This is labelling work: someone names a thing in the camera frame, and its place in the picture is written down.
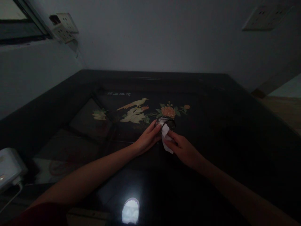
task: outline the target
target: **window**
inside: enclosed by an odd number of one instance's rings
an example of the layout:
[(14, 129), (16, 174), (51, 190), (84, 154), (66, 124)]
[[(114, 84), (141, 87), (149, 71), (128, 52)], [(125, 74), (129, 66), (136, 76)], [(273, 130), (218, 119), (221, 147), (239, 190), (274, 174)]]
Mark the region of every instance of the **window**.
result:
[(51, 38), (25, 0), (0, 0), (0, 45)]

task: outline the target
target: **red sleeve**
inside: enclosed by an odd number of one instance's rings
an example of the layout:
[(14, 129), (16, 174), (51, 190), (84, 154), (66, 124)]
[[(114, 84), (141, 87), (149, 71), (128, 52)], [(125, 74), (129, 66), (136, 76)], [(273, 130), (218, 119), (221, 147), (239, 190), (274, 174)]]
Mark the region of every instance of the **red sleeve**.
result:
[(68, 226), (66, 211), (61, 205), (55, 203), (42, 203), (36, 205), (17, 218), (11, 220), (5, 226)]

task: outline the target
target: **white charger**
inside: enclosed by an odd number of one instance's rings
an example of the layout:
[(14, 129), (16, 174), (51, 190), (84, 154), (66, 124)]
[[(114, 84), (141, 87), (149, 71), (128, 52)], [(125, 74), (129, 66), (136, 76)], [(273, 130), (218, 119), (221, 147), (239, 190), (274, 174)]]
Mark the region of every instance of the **white charger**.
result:
[(25, 175), (27, 171), (27, 167), (15, 149), (5, 148), (0, 151), (0, 194), (11, 185), (18, 185), (20, 187), (19, 192), (0, 210), (0, 213), (22, 191), (21, 176)]

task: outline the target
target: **white cloth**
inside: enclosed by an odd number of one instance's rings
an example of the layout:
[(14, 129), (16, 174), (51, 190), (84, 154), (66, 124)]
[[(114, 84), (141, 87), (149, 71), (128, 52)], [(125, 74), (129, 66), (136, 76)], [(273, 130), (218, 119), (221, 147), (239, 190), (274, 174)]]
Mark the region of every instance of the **white cloth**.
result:
[(173, 143), (175, 142), (170, 136), (167, 135), (168, 131), (169, 131), (169, 127), (168, 127), (168, 125), (165, 124), (162, 127), (162, 131), (161, 131), (162, 132), (162, 142), (163, 142), (164, 149), (166, 151), (168, 151), (169, 153), (173, 154), (173, 151), (168, 146), (166, 146), (166, 144), (163, 141), (165, 139), (165, 140), (171, 141)]

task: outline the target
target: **painted bird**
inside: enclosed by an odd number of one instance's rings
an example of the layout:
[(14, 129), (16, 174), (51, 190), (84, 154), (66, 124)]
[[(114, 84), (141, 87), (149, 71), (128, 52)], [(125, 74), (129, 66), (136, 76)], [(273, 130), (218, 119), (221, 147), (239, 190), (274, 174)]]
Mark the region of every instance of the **painted bird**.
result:
[(126, 106), (123, 106), (123, 107), (121, 107), (121, 108), (119, 108), (119, 109), (117, 109), (117, 110), (128, 109), (129, 107), (132, 107), (132, 106), (134, 106), (134, 105), (136, 105), (136, 106), (138, 107), (139, 105), (144, 104), (144, 102), (145, 102), (146, 100), (148, 100), (148, 99), (147, 99), (147, 98), (142, 98), (141, 100), (136, 100), (136, 101), (134, 101), (134, 102), (132, 102), (132, 103), (126, 105)]

